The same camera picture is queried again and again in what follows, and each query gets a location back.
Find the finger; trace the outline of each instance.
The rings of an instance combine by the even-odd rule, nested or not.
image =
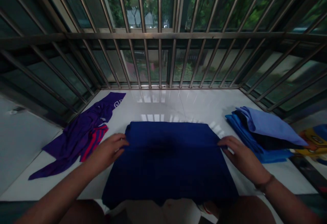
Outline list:
[[[121,133],[118,133],[118,134],[113,134],[112,136],[109,137],[112,141],[118,141],[118,140],[121,140],[121,139],[126,139],[126,135],[125,134],[121,134]]]
[[[223,138],[218,142],[219,146],[228,146],[230,149],[232,149],[234,152],[237,151],[238,145],[229,139]]]
[[[115,155],[113,156],[113,160],[116,161],[117,158],[119,158],[119,157],[123,154],[124,151],[125,151],[125,149],[120,149],[120,150],[118,150],[118,151],[115,153]]]
[[[129,146],[129,143],[127,140],[119,140],[119,141],[115,142],[114,149],[117,150],[123,146]]]
[[[229,160],[233,163],[233,161],[234,161],[234,156],[233,156],[233,154],[228,150],[228,149],[224,149],[224,150],[222,150],[224,153],[225,153],[225,155],[229,158]]]

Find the folded clothes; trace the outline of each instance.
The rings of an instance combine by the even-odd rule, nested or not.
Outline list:
[[[130,146],[115,161],[102,201],[113,209],[124,200],[189,198],[226,207],[238,198],[219,137],[207,124],[131,122]]]
[[[284,139],[299,146],[308,145],[290,125],[279,117],[246,106],[237,107],[236,109],[246,116],[249,131],[256,134]]]
[[[238,118],[241,120],[241,123],[244,128],[249,131],[246,116],[240,110],[234,111],[234,114],[237,115]],[[287,140],[278,139],[268,135],[256,134],[251,131],[249,131],[249,133],[256,140],[256,142],[267,151],[283,149],[303,149],[303,146],[295,145]]]
[[[244,128],[241,120],[234,112],[232,112],[232,115],[226,115],[225,117],[242,142],[253,151],[261,163],[285,162],[286,158],[293,155],[289,150],[266,151],[256,142],[249,131]]]

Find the white tile floor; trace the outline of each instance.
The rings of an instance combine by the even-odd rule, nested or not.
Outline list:
[[[110,91],[102,90],[86,107],[100,101]],[[233,129],[225,120],[225,115],[235,110],[236,106],[249,106],[259,109],[239,90],[133,90],[115,91],[126,93],[125,98],[113,111],[107,123],[109,131],[104,139],[114,133],[124,133],[131,121],[165,121],[165,122],[202,122],[207,123],[220,137],[234,135]],[[225,157],[228,168],[240,195],[258,195],[253,184],[236,170]],[[0,196],[2,201],[39,200],[80,162],[56,176],[28,181],[28,177],[54,161],[46,152],[26,168],[17,180]],[[295,194],[316,193],[316,190],[295,168],[291,162],[266,164],[275,177]],[[111,167],[97,176],[82,192],[79,199],[101,199]]]

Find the right hand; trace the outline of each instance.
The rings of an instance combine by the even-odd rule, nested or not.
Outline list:
[[[270,180],[271,174],[262,166],[253,152],[234,136],[222,138],[218,145],[228,146],[233,150],[234,155],[227,149],[223,149],[223,152],[231,160],[232,164],[253,184],[264,184]]]

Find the bracelet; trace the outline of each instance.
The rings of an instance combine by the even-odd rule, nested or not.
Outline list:
[[[266,183],[258,184],[258,185],[254,185],[254,186],[260,192],[266,193],[267,187],[274,181],[274,179],[276,179],[275,176],[274,175],[270,175],[270,179]]]

